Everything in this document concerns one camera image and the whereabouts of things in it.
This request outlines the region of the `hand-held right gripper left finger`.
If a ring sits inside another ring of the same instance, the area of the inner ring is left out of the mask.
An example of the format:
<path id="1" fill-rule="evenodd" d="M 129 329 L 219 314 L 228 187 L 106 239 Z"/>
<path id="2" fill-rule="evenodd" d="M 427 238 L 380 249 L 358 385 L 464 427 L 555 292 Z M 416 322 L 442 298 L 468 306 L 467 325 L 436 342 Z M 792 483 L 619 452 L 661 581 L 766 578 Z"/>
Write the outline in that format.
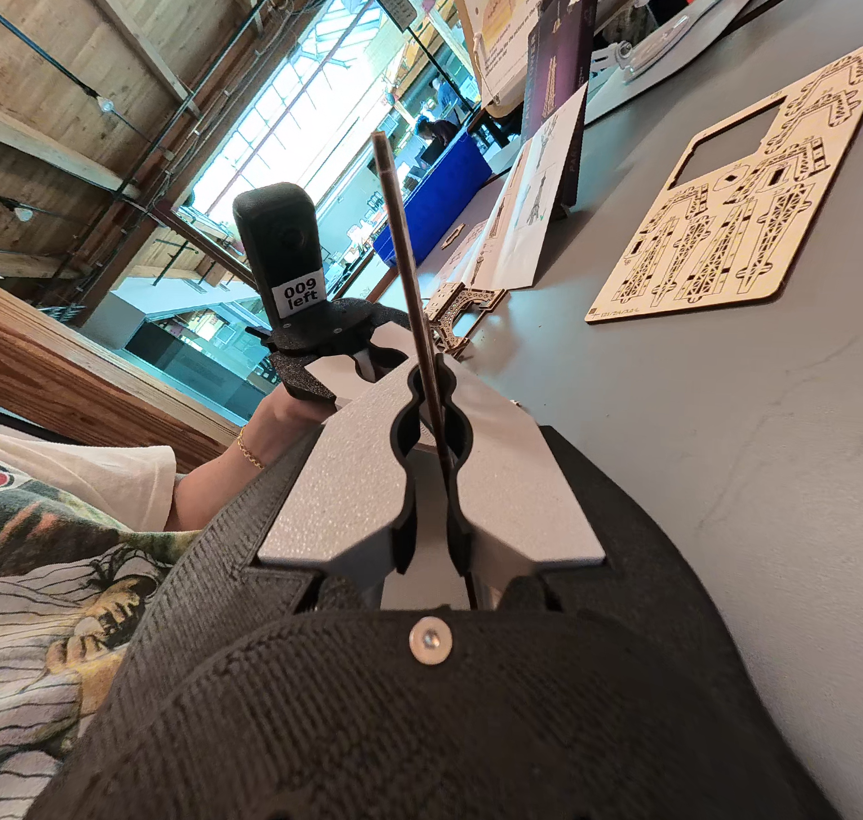
<path id="1" fill-rule="evenodd" d="M 417 537 L 406 457 L 423 400 L 418 365 L 405 361 L 326 422 L 257 553 L 263 566 L 406 572 Z"/>

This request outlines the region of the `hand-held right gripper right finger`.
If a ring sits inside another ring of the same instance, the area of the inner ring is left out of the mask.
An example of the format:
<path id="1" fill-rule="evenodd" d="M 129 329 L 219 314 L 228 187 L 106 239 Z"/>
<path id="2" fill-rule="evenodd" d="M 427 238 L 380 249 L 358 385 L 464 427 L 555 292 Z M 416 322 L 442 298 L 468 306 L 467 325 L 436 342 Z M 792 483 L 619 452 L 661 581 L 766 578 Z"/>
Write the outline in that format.
<path id="1" fill-rule="evenodd" d="M 437 356 L 452 453 L 447 543 L 459 575 L 528 577 L 606 554 L 534 418 Z"/>

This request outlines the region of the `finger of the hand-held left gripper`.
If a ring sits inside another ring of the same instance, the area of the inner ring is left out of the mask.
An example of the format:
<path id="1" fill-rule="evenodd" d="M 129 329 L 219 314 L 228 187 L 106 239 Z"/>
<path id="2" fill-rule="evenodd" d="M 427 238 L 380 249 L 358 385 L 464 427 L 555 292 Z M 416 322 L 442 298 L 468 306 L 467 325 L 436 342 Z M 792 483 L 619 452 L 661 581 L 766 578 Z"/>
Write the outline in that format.
<path id="1" fill-rule="evenodd" d="M 416 343 L 410 329 L 401 325 L 380 325 L 374 329 L 369 340 L 369 360 L 376 379 L 415 355 Z"/>
<path id="2" fill-rule="evenodd" d="M 309 362 L 305 369 L 336 396 L 334 403 L 337 410 L 360 397 L 378 381 L 369 355 L 319 357 Z"/>

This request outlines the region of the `wooden puzzle sheet with arcs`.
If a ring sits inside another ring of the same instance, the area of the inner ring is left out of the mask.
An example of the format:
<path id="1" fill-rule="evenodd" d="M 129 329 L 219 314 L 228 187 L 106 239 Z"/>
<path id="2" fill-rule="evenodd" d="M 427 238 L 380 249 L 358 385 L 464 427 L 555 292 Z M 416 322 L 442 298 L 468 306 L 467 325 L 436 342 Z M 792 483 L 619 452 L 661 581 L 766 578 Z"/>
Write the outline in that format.
<path id="1" fill-rule="evenodd" d="M 387 210 L 387 220 L 390 227 L 397 269 L 401 278 L 405 304 L 414 335 L 415 348 L 418 357 L 418 368 L 426 398 L 427 419 L 431 425 L 435 440 L 438 461 L 447 497 L 446 509 L 446 541 L 449 556 L 466 588 L 470 610 L 477 610 L 476 590 L 469 571 L 459 567 L 455 552 L 455 540 L 452 538 L 450 500 L 450 478 L 452 473 L 451 454 L 446 442 L 445 408 L 442 403 L 437 373 L 437 359 L 434 351 L 430 328 L 426 318 L 422 298 L 419 292 L 418 279 L 413 248 L 405 218 L 404 203 L 400 184 L 394 167 L 392 149 L 387 135 L 382 130 L 375 131 L 371 136 L 375 164 L 381 180 L 383 198 Z"/>

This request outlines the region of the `person's left forearm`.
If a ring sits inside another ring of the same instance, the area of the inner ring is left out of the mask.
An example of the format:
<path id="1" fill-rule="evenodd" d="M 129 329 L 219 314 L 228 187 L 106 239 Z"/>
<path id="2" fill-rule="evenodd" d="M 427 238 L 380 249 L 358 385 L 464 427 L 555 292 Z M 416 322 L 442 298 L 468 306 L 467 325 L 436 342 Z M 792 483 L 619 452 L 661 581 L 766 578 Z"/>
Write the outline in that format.
<path id="1" fill-rule="evenodd" d="M 275 463 L 262 468 L 250 455 L 243 453 L 238 438 L 218 458 L 177 480 L 165 531 L 191 532 L 204 529 L 256 477 Z"/>

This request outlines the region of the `person's left hand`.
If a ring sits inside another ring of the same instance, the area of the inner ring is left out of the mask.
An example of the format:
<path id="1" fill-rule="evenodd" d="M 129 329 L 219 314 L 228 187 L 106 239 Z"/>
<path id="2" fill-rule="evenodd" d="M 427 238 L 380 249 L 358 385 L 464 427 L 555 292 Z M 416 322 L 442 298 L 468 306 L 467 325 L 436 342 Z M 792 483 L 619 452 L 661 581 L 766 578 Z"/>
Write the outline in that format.
<path id="1" fill-rule="evenodd" d="M 333 401 L 303 401 L 279 384 L 255 409 L 238 441 L 262 468 L 337 411 Z"/>

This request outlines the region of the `wooden tower base model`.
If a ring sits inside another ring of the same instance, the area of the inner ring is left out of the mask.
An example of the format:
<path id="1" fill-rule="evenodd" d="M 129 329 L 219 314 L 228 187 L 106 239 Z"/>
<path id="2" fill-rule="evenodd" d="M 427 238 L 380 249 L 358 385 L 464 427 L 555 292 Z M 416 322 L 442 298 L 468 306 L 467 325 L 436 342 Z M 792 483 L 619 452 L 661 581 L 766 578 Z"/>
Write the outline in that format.
<path id="1" fill-rule="evenodd" d="M 507 296 L 505 289 L 480 289 L 461 281 L 442 284 L 424 309 L 434 346 L 441 353 L 460 360 L 481 321 L 494 312 Z M 468 313 L 475 318 L 464 334 L 456 332 L 458 321 Z"/>

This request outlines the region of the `large blue storage bin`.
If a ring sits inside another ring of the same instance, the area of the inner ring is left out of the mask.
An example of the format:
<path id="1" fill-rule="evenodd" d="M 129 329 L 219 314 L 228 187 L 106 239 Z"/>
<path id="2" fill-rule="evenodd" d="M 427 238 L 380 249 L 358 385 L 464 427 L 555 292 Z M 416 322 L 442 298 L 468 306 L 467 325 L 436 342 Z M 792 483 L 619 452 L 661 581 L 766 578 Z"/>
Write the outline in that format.
<path id="1" fill-rule="evenodd" d="M 491 176 L 472 135 L 460 130 L 404 200 L 404 219 L 416 264 L 421 264 Z"/>

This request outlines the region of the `folded paper instruction sheet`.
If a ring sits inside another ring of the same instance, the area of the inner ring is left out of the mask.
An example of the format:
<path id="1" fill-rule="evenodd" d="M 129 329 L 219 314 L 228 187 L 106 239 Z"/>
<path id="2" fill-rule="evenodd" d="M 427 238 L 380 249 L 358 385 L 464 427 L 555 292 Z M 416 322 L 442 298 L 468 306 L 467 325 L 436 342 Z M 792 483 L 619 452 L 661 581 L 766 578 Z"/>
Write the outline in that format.
<path id="1" fill-rule="evenodd" d="M 520 149 L 459 280 L 513 290 L 534 285 L 572 137 L 586 104 L 583 85 Z"/>

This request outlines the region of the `wooden ledge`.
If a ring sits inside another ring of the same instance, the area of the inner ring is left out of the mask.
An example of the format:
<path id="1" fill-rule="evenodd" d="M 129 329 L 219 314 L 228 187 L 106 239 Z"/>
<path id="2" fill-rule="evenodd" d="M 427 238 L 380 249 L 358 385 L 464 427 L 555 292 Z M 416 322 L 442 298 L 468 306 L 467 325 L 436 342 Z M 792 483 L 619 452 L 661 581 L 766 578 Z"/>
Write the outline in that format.
<path id="1" fill-rule="evenodd" d="M 222 454 L 240 431 L 5 290 L 1 406 L 86 446 L 169 446 L 180 472 Z"/>

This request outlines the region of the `wooden sheet with tower parts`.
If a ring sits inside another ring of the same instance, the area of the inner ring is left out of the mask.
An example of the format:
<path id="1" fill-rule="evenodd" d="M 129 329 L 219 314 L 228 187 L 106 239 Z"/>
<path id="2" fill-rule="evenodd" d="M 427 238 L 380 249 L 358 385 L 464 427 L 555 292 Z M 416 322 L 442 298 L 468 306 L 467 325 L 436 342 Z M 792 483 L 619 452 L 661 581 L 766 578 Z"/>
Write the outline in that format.
<path id="1" fill-rule="evenodd" d="M 861 86 L 858 48 L 694 135 L 585 322 L 776 297 L 859 131 Z M 771 109 L 754 151 L 680 181 L 701 144 Z"/>

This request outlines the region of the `instruction poster board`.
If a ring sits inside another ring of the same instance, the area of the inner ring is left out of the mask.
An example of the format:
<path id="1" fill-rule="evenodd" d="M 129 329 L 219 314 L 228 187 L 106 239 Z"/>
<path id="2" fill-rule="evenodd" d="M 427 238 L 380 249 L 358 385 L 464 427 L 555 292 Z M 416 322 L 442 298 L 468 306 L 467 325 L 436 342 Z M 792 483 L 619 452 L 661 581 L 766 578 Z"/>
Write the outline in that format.
<path id="1" fill-rule="evenodd" d="M 529 36 L 542 0 L 456 0 L 480 107 L 496 119 L 525 99 Z"/>

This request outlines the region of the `purple puzzle box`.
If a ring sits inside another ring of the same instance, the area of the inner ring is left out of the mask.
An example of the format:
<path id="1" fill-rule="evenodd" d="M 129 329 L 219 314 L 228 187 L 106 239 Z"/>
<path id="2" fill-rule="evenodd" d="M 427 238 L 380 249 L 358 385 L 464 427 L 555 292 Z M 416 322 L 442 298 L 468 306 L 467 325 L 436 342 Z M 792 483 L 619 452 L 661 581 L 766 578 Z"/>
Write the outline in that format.
<path id="1" fill-rule="evenodd" d="M 521 134 L 534 137 L 571 98 L 582 92 L 563 172 L 552 203 L 560 218 L 577 202 L 590 56 L 597 0 L 544 0 L 529 35 Z"/>

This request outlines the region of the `white articulated stand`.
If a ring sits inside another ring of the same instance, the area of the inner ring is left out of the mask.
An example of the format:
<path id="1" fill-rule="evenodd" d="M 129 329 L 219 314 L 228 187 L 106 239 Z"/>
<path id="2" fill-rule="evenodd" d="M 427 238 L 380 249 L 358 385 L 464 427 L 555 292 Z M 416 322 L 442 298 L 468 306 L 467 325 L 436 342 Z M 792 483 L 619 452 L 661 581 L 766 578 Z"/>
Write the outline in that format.
<path id="1" fill-rule="evenodd" d="M 632 0 L 635 7 L 645 7 L 656 0 Z M 622 72 L 625 84 L 650 70 L 673 49 L 697 22 L 721 0 L 693 0 L 676 16 L 659 26 L 634 45 L 627 40 L 614 41 L 591 55 L 590 74 L 596 85 L 607 80 L 613 71 Z"/>

